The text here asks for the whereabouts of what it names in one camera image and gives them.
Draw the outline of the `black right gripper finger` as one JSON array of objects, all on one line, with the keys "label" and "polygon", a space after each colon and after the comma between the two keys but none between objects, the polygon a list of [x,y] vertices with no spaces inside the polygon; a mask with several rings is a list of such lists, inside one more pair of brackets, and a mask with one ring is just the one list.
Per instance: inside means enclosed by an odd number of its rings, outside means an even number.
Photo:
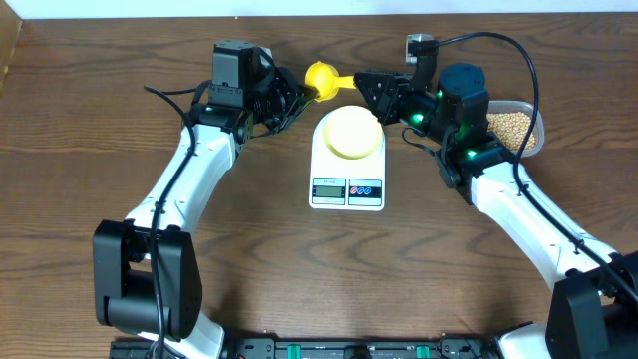
[{"label": "black right gripper finger", "polygon": [[398,89],[395,86],[370,87],[363,90],[363,98],[368,109],[381,125],[393,125],[399,121],[396,105],[397,94]]},{"label": "black right gripper finger", "polygon": [[413,75],[401,72],[356,72],[354,83],[361,93],[373,93],[380,90],[388,90],[405,84],[409,84]]}]

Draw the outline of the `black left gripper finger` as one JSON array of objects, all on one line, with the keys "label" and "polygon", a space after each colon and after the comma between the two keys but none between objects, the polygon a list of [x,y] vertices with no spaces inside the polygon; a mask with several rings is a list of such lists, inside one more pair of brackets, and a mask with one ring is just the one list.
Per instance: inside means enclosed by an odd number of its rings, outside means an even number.
[{"label": "black left gripper finger", "polygon": [[268,129],[271,133],[288,130],[296,119],[316,99],[316,92],[286,93],[271,102],[271,119]]},{"label": "black left gripper finger", "polygon": [[292,100],[314,100],[315,89],[301,84],[285,67],[277,67],[279,88],[283,94]]}]

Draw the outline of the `yellow plastic measuring scoop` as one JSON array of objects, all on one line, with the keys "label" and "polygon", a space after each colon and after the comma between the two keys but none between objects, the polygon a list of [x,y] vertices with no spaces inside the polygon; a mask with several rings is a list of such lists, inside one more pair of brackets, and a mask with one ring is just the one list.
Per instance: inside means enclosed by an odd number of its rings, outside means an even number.
[{"label": "yellow plastic measuring scoop", "polygon": [[340,89],[355,89],[353,76],[340,76],[338,71],[329,64],[317,61],[312,64],[305,74],[305,85],[317,91],[316,102],[333,99]]}]

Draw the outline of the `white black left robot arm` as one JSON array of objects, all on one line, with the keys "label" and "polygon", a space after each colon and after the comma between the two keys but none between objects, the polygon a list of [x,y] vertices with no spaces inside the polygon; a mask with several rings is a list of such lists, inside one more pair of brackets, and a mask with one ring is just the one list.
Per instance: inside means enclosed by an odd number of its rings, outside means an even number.
[{"label": "white black left robot arm", "polygon": [[142,337],[114,343],[113,358],[217,358],[224,330],[201,310],[193,236],[211,195],[253,128],[287,130],[318,92],[274,63],[269,49],[237,40],[213,48],[212,77],[188,89],[174,155],[145,199],[93,236],[100,324]]}]

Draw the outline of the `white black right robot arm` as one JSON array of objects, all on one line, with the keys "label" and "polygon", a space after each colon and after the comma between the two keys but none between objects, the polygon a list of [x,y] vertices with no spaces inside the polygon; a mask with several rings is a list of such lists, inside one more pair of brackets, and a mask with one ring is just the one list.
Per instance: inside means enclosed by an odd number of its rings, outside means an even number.
[{"label": "white black right robot arm", "polygon": [[521,152],[488,127],[481,68],[437,65],[440,42],[409,36],[413,74],[358,72],[355,87],[384,125],[403,123],[432,141],[449,188],[495,221],[524,252],[552,298],[545,324],[497,334],[500,358],[633,358],[637,354],[637,257],[578,226],[528,176]]}]

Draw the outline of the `yellow plastic bowl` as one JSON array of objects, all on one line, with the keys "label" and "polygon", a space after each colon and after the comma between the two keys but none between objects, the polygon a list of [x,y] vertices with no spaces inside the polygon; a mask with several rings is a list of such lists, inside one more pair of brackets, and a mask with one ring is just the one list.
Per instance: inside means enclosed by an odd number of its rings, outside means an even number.
[{"label": "yellow plastic bowl", "polygon": [[368,109],[344,106],[326,116],[322,137],[328,150],[337,157],[360,160],[378,149],[383,130]]}]

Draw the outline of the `white digital kitchen scale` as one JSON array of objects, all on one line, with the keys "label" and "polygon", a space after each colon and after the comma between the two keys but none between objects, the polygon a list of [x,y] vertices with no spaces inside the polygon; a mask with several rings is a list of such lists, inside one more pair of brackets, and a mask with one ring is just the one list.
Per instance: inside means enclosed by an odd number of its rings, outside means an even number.
[{"label": "white digital kitchen scale", "polygon": [[323,141],[327,115],[313,133],[309,205],[314,209],[382,210],[386,195],[384,132],[380,146],[371,155],[360,160],[345,160],[330,152]]}]

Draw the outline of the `clear plastic soybean container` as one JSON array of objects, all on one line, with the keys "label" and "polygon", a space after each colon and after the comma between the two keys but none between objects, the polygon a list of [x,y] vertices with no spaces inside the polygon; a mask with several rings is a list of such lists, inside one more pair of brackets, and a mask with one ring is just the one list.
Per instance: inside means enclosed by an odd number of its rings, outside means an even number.
[{"label": "clear plastic soybean container", "polygon": [[[533,105],[530,103],[492,100],[489,102],[487,112],[488,129],[516,153],[527,134],[532,115]],[[544,141],[545,131],[542,117],[541,114],[537,114],[532,133],[522,155],[524,157],[536,155],[544,145]]]}]

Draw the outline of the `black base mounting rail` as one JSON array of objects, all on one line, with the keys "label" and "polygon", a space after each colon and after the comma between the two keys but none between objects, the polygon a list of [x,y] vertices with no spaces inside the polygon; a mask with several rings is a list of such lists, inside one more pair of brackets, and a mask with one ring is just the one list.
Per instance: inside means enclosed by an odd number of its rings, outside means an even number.
[{"label": "black base mounting rail", "polygon": [[476,338],[426,341],[285,341],[242,338],[224,343],[211,359],[497,359],[498,349]]}]

